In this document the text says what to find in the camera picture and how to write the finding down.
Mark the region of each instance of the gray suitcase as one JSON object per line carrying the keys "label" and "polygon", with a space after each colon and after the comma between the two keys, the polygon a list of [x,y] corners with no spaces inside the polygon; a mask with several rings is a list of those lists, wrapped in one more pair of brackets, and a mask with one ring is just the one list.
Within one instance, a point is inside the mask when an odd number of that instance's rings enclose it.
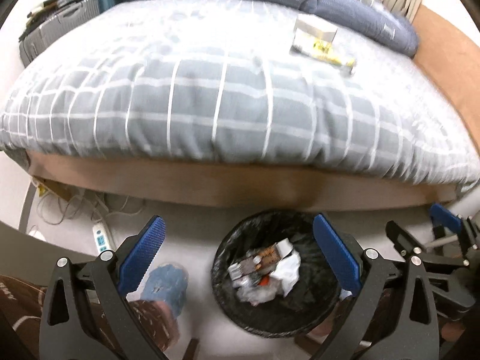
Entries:
{"label": "gray suitcase", "polygon": [[58,38],[99,14],[98,0],[83,0],[49,17],[19,43],[23,65],[27,67]]}

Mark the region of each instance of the gray plaid duvet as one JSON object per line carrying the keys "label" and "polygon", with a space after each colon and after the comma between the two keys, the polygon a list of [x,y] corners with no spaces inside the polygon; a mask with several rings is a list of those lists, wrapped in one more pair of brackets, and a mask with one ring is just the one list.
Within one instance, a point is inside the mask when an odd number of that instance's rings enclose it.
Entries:
{"label": "gray plaid duvet", "polygon": [[460,118],[410,59],[340,28],[336,50],[358,60],[344,76],[290,50],[297,14],[248,0],[120,4],[28,66],[5,102],[0,144],[478,181]]}

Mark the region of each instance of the electrical cable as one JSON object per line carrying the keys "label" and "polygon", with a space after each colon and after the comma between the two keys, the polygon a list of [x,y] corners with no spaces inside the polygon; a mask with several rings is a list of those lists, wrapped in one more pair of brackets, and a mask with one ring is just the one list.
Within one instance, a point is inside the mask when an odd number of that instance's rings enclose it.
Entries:
{"label": "electrical cable", "polygon": [[[61,217],[57,221],[52,221],[50,219],[45,218],[45,216],[43,214],[43,210],[44,210],[44,207],[45,207],[45,203],[47,201],[47,197],[48,196],[54,196],[54,194],[52,194],[51,192],[47,192],[44,196],[42,196],[40,198],[40,201],[37,204],[37,215],[40,219],[42,219],[48,225],[57,226],[66,219],[67,220],[74,219],[75,216],[80,211],[81,207],[83,205],[87,204],[92,211],[92,213],[90,215],[90,220],[93,221],[93,223],[101,222],[103,224],[103,226],[105,228],[105,231],[107,232],[107,236],[109,237],[110,243],[113,244],[113,237],[112,237],[112,234],[110,232],[109,225],[107,223],[107,218],[109,218],[111,216],[114,216],[114,215],[136,216],[136,215],[140,214],[146,207],[146,200],[142,199],[142,205],[137,211],[135,211],[135,212],[125,212],[124,211],[125,207],[127,206],[128,202],[130,200],[130,196],[127,196],[125,198],[125,201],[123,202],[122,206],[120,207],[120,209],[115,210],[107,204],[105,193],[102,193],[102,197],[99,197],[99,195],[95,192],[93,193],[93,195],[94,195],[95,200],[96,200],[95,202],[92,202],[90,199],[87,199],[85,197],[85,194],[74,195],[64,208],[62,208],[61,199],[59,197],[57,197],[58,210],[61,213]],[[76,206],[75,210],[72,213],[68,214],[68,210],[71,206],[73,206],[73,202],[75,200],[79,200],[78,205]],[[99,210],[99,207],[98,207],[99,205],[106,211],[106,214],[103,214]]]}

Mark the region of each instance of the metal screw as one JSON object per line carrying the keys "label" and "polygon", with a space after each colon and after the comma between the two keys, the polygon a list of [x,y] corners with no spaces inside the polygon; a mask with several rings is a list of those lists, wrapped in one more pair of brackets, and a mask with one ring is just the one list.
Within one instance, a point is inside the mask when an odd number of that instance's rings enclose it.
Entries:
{"label": "metal screw", "polygon": [[420,260],[419,257],[413,256],[412,257],[412,263],[414,263],[416,266],[419,266],[422,263],[422,261]]}
{"label": "metal screw", "polygon": [[68,263],[67,258],[66,258],[66,257],[62,257],[61,259],[59,259],[59,260],[57,261],[57,266],[63,267],[63,266],[65,266],[65,265],[67,265],[67,263]]}
{"label": "metal screw", "polygon": [[378,257],[378,252],[375,249],[367,249],[365,252],[369,259],[375,260]]}
{"label": "metal screw", "polygon": [[102,254],[100,254],[100,259],[102,261],[108,261],[113,257],[113,253],[109,250],[104,251]]}

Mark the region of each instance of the blue gripper pad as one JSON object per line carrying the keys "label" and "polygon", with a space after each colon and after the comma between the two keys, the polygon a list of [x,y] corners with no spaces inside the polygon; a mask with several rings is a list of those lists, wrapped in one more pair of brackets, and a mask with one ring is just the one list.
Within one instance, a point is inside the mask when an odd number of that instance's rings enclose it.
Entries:
{"label": "blue gripper pad", "polygon": [[150,263],[165,240],[165,222],[157,217],[138,240],[118,271],[118,293],[122,297],[137,290]]}
{"label": "blue gripper pad", "polygon": [[435,203],[430,207],[430,218],[433,227],[443,225],[456,234],[460,234],[462,231],[462,220],[441,204]]}
{"label": "blue gripper pad", "polygon": [[340,286],[357,296],[362,288],[360,267],[323,215],[313,220],[313,235]]}

